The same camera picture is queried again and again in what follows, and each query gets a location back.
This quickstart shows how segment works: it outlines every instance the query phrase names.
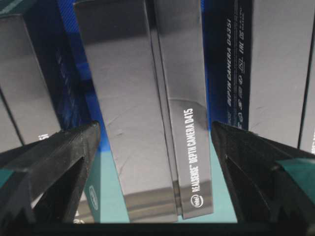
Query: product box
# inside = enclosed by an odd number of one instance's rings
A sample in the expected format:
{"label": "product box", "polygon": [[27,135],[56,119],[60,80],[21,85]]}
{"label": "product box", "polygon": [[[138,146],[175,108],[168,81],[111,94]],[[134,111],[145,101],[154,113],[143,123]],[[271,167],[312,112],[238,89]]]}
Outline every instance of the product box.
{"label": "product box", "polygon": [[88,118],[55,0],[0,2],[0,86],[23,144]]}
{"label": "product box", "polygon": [[211,121],[297,147],[315,2],[204,4]]}
{"label": "product box", "polygon": [[129,219],[174,222],[145,1],[82,1],[74,7]]}
{"label": "product box", "polygon": [[[89,202],[93,217],[95,222],[101,223],[128,223],[130,222],[127,208],[125,205],[123,193],[121,190],[121,186],[119,183],[118,173],[115,167],[115,162],[113,160],[112,152],[109,147],[107,135],[105,132],[104,126],[102,126],[102,114],[99,110],[98,101],[96,100],[96,96],[94,94],[92,81],[91,81],[91,73],[89,66],[87,64],[87,59],[85,56],[85,52],[83,50],[83,45],[81,42],[81,36],[79,34],[79,29],[76,21],[76,17],[74,14],[73,3],[75,0],[59,0],[59,8],[61,10],[61,15],[63,18],[63,23],[70,41],[71,49],[75,57],[75,62],[77,68],[80,72],[81,80],[88,88],[85,90],[86,99],[89,106],[89,110],[92,116],[92,119],[96,119],[100,122],[102,127],[102,136],[101,143],[99,147],[99,152],[96,154],[94,159],[93,168],[90,172],[90,176],[87,180],[85,193],[87,196],[87,200]],[[153,1],[146,1],[147,14],[149,18],[149,28],[151,32],[151,44],[154,60],[161,61],[161,55],[157,52],[160,51],[159,48],[159,38],[158,32],[156,29],[155,22],[155,8]],[[171,134],[171,130],[167,130],[170,128],[170,120],[167,122],[165,117],[169,116],[168,105],[166,100],[166,89],[165,84],[163,84],[164,80],[160,80],[161,74],[163,76],[163,68],[162,63],[155,62],[156,68],[156,77],[157,77],[157,86],[158,92],[160,95],[160,105],[161,112],[164,122],[164,131],[165,131],[165,139],[166,142],[169,142],[170,137],[168,134]],[[172,163],[172,159],[170,158],[171,148],[173,146],[168,145],[167,151],[169,155],[170,168],[176,168],[175,159]],[[210,146],[211,150],[211,170],[213,175],[213,201],[215,206],[215,212],[213,214],[207,214],[199,217],[189,218],[183,220],[181,215],[181,207],[180,201],[176,201],[177,210],[178,210],[178,222],[179,223],[218,223],[218,222],[236,222],[236,216],[233,210],[233,206],[228,194],[228,190],[226,188],[226,184],[224,182],[224,178],[222,175],[222,171],[220,168],[220,164],[214,151],[213,145]],[[175,197],[179,200],[179,192],[178,188],[176,188],[176,179],[177,174],[174,175],[172,171],[172,179],[173,186],[175,191]]]}
{"label": "product box", "polygon": [[304,110],[303,120],[301,125],[300,133],[300,144],[299,148],[303,151],[311,152],[315,154],[315,47],[314,47],[314,30],[312,37],[312,49],[310,55],[309,64],[309,76],[306,85],[305,99],[304,99]]}
{"label": "product box", "polygon": [[3,101],[0,89],[0,153],[10,149],[18,148],[22,145],[16,132],[13,122],[10,119],[8,110]]}
{"label": "product box", "polygon": [[213,212],[201,6],[199,0],[154,5],[186,219]]}

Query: intel logo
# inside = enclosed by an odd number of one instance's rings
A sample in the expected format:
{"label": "intel logo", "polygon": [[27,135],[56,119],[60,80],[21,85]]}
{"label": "intel logo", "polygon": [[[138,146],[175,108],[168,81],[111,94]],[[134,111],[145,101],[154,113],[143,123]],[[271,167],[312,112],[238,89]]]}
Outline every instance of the intel logo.
{"label": "intel logo", "polygon": [[90,193],[91,202],[92,202],[94,209],[98,210],[97,195],[96,195],[96,192],[95,192],[94,187],[92,185],[89,187],[89,193]]}
{"label": "intel logo", "polygon": [[79,219],[74,219],[73,223],[74,224],[85,224],[85,222],[83,220],[79,220]]}
{"label": "intel logo", "polygon": [[195,194],[195,195],[192,195],[190,202],[195,208],[199,208],[199,207],[202,207],[203,205],[203,198],[202,196]]}

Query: black box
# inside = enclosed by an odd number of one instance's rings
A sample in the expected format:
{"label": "black box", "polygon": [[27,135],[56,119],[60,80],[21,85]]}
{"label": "black box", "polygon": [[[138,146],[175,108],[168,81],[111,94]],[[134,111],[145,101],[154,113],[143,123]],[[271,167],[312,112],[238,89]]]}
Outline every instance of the black box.
{"label": "black box", "polygon": [[82,193],[78,209],[73,220],[74,224],[91,224],[95,223],[89,203],[85,193]]}
{"label": "black box", "polygon": [[129,219],[177,221],[146,1],[74,7]]}
{"label": "black box", "polygon": [[315,1],[204,3],[211,120],[297,147]]}
{"label": "black box", "polygon": [[23,144],[80,124],[78,78],[57,2],[1,1],[0,35],[0,86]]}

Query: gray box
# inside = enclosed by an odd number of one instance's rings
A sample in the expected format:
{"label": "gray box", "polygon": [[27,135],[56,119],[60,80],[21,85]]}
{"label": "gray box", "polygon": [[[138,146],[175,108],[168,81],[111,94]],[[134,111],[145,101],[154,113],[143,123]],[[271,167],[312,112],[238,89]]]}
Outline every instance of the gray box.
{"label": "gray box", "polygon": [[199,0],[154,4],[182,215],[187,219],[213,212],[201,6]]}
{"label": "gray box", "polygon": [[95,223],[91,209],[89,207],[89,203],[85,193],[82,193],[78,209],[75,213],[74,224],[91,224]]}
{"label": "gray box", "polygon": [[298,146],[314,0],[255,0],[249,130]]}
{"label": "gray box", "polygon": [[[0,86],[23,144],[61,129],[51,100],[51,95],[61,94],[57,59],[50,53],[54,37],[45,34],[52,26],[45,25],[41,16],[46,13],[37,9],[38,3],[5,0],[0,4]],[[50,14],[58,12],[54,1],[45,4]]]}
{"label": "gray box", "polygon": [[146,1],[74,7],[129,219],[177,221]]}
{"label": "gray box", "polygon": [[[205,14],[211,120],[297,148],[315,1],[211,3]],[[211,22],[218,24],[210,28]]]}

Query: green tape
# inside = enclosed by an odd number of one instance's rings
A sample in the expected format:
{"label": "green tape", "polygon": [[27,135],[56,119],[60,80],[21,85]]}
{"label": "green tape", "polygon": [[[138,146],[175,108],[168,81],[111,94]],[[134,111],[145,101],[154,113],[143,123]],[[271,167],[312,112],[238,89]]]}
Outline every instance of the green tape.
{"label": "green tape", "polygon": [[7,182],[13,171],[2,169],[0,170],[0,188]]}
{"label": "green tape", "polygon": [[295,158],[278,163],[315,204],[315,159]]}

